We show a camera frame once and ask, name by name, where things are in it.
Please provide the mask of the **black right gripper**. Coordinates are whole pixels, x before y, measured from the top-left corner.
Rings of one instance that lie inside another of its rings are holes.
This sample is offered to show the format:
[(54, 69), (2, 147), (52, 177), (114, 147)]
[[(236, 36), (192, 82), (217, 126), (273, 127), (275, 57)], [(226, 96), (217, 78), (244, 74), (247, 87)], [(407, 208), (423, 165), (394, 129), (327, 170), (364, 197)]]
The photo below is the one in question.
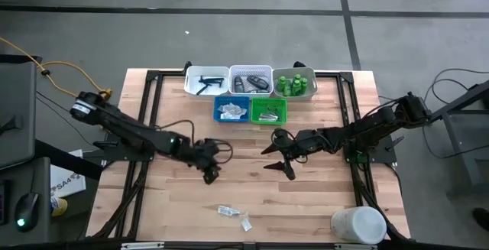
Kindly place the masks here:
[[(299, 132), (296, 137), (291, 137), (291, 135), (288, 134), (284, 139), (284, 146), (286, 150), (283, 156), (286, 160), (284, 162), (279, 161), (274, 164), (268, 164), (264, 166), (264, 169), (281, 171), (286, 175), (288, 180), (295, 180), (295, 171), (292, 168), (290, 161), (306, 163), (309, 160), (308, 155), (311, 153), (310, 148), (314, 146), (313, 134), (312, 132)], [(270, 154), (282, 150), (282, 146), (272, 143), (266, 147), (261, 154)]]

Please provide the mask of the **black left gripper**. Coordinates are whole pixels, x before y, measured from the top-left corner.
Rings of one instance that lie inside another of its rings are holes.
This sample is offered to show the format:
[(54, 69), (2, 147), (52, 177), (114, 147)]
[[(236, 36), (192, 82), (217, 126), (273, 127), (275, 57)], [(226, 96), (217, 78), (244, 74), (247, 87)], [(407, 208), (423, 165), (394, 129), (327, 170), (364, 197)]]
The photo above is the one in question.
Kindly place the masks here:
[(204, 170), (203, 180), (208, 185), (215, 181), (216, 176), (219, 175), (219, 171), (222, 169), (218, 166), (218, 161), (215, 159), (216, 154), (218, 152), (204, 151), (198, 146), (197, 142), (193, 147), (193, 160), (191, 165), (199, 170)]

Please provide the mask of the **printed adhesive strips wrapper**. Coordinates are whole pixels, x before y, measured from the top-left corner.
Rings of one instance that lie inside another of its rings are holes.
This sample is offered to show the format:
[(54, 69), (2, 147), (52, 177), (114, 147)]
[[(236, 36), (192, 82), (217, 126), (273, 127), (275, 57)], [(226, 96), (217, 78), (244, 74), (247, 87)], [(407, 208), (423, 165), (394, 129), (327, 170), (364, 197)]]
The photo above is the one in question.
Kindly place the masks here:
[(219, 206), (218, 214), (221, 214), (223, 216), (233, 217), (233, 216), (240, 216), (241, 211), (227, 206)]

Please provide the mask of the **green plastic basket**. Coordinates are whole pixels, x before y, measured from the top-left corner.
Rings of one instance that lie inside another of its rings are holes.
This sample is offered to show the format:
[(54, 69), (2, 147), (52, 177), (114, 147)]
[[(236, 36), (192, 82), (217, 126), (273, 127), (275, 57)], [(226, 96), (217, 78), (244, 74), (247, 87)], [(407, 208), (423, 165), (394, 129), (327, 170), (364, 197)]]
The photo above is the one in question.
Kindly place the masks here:
[[(282, 109), (282, 120), (279, 122), (262, 122), (259, 121), (259, 115), (257, 109), (259, 107), (275, 106)], [(285, 125), (287, 123), (287, 101), (285, 99), (259, 99), (255, 98), (251, 100), (251, 122), (259, 125)]]

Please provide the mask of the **blue plastic basket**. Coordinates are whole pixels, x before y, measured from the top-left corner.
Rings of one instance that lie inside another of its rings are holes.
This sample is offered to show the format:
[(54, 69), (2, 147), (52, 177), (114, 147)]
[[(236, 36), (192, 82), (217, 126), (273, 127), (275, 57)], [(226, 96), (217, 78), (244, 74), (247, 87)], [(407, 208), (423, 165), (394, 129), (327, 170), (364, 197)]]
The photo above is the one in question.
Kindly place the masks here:
[[(218, 110), (219, 106), (229, 105), (230, 103), (239, 106), (240, 108), (247, 109), (248, 118), (245, 120), (228, 120), (220, 119), (221, 113)], [(214, 120), (217, 122), (248, 122), (250, 118), (250, 99), (247, 96), (217, 96), (214, 100), (214, 110), (213, 110)]]

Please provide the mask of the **white plastic bin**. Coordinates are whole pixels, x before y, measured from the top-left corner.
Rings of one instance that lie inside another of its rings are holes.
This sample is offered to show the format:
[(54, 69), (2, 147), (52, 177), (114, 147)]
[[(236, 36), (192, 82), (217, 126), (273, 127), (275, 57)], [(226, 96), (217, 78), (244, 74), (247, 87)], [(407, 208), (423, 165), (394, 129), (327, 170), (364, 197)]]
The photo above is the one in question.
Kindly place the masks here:
[[(305, 92), (298, 96), (285, 96), (281, 91), (277, 89), (279, 78), (284, 76), (289, 81), (292, 81), (295, 75), (297, 74), (301, 75), (302, 78), (308, 80)], [(316, 82), (316, 75), (314, 70), (310, 67), (275, 69), (272, 70), (272, 78), (274, 82), (274, 90), (273, 90), (274, 95), (277, 96), (278, 98), (283, 98), (290, 102), (311, 100), (311, 98), (318, 91), (318, 83)]]
[[(205, 85), (205, 83), (199, 82), (201, 76), (204, 78), (223, 77), (224, 81), (221, 87), (218, 84), (210, 84), (211, 86), (197, 96), (196, 93)], [(228, 92), (228, 81), (229, 68), (227, 67), (191, 66), (186, 70), (184, 90), (192, 97), (213, 98), (214, 96), (224, 95)]]

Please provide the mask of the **white perforated basket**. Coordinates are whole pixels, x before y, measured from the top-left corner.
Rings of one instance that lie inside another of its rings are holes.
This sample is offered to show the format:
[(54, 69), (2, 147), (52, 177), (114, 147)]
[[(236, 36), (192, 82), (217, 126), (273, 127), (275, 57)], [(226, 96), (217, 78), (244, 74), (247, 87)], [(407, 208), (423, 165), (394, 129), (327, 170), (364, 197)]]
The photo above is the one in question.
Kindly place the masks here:
[[(244, 84), (244, 93), (235, 93), (233, 80), (235, 76), (240, 76)], [(266, 80), (269, 84), (268, 91), (269, 94), (252, 94), (249, 93), (253, 89), (252, 86), (246, 78), (248, 76), (258, 76)], [(274, 82), (272, 79), (272, 68), (268, 65), (233, 65), (229, 69), (229, 81), (228, 81), (228, 91), (232, 96), (247, 96), (250, 99), (253, 98), (269, 98), (274, 90)]]

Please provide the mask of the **white plastic cup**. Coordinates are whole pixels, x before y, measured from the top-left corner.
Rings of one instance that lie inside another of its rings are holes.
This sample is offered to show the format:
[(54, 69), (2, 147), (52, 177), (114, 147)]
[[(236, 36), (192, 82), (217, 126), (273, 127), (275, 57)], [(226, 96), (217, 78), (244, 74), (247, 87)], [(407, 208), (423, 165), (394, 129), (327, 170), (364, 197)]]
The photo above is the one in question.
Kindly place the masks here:
[(340, 239), (367, 245), (381, 242), (387, 234), (385, 219), (369, 206), (335, 212), (331, 218), (331, 229)]

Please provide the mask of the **white printed box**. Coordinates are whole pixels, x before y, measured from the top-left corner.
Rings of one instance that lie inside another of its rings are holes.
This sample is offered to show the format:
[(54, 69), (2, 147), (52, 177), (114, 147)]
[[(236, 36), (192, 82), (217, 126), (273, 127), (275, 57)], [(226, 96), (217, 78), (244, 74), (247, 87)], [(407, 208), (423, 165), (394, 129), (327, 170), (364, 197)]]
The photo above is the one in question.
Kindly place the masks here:
[(50, 166), (50, 196), (64, 198), (86, 190), (86, 178), (55, 165)]

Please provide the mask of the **yellow and white cup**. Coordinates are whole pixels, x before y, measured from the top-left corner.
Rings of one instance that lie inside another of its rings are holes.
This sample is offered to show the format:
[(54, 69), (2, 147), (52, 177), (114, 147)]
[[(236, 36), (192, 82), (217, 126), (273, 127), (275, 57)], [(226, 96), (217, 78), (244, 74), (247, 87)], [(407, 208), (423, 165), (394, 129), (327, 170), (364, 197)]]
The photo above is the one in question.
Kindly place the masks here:
[(68, 202), (63, 198), (50, 198), (50, 213), (52, 217), (62, 216), (68, 207)]

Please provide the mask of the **black side table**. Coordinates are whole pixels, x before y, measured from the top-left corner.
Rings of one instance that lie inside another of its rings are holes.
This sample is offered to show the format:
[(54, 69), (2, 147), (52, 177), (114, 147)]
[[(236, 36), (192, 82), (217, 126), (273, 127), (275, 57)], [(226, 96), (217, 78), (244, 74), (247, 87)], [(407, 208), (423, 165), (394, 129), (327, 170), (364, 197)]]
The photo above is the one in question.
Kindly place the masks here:
[(453, 149), (440, 158), (454, 159), (463, 171), (447, 195), (489, 194), (489, 80), (435, 111), (431, 122), (437, 121), (443, 122)]

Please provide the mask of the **dark grey desk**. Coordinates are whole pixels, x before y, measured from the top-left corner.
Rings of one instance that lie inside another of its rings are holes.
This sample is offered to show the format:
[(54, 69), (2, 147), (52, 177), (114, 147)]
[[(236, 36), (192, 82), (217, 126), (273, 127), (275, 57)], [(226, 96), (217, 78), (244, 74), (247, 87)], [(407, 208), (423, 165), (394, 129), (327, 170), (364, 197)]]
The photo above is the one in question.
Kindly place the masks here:
[[(15, 207), (28, 193), (37, 194), (35, 226), (18, 230)], [(50, 159), (38, 158), (0, 170), (0, 246), (36, 244), (50, 240)]]

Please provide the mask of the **black computer mouse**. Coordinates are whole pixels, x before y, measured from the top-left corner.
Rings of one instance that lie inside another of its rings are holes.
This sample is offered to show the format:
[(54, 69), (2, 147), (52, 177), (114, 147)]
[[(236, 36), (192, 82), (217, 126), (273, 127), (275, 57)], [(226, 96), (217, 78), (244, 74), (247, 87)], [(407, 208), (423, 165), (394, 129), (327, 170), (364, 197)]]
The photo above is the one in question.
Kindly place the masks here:
[(19, 232), (32, 230), (38, 221), (38, 193), (26, 193), (15, 206), (15, 225)]

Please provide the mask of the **dark grey panel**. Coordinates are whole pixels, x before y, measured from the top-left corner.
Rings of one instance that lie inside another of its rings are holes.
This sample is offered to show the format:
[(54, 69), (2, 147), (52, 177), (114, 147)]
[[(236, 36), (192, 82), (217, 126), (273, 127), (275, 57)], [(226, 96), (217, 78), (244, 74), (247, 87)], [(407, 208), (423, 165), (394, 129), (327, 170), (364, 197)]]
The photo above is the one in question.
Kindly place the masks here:
[(34, 156), (36, 66), (23, 56), (0, 55), (0, 169)]

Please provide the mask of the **silver mounting bracket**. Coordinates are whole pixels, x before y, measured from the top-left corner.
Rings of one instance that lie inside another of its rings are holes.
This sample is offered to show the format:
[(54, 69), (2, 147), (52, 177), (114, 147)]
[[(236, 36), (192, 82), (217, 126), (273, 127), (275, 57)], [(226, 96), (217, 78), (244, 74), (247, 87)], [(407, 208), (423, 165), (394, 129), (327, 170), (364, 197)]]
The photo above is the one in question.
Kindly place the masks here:
[(123, 243), (120, 250), (161, 250), (164, 249), (163, 242), (130, 242)]
[(334, 244), (334, 250), (378, 250), (378, 249), (376, 245), (338, 243), (338, 244)]

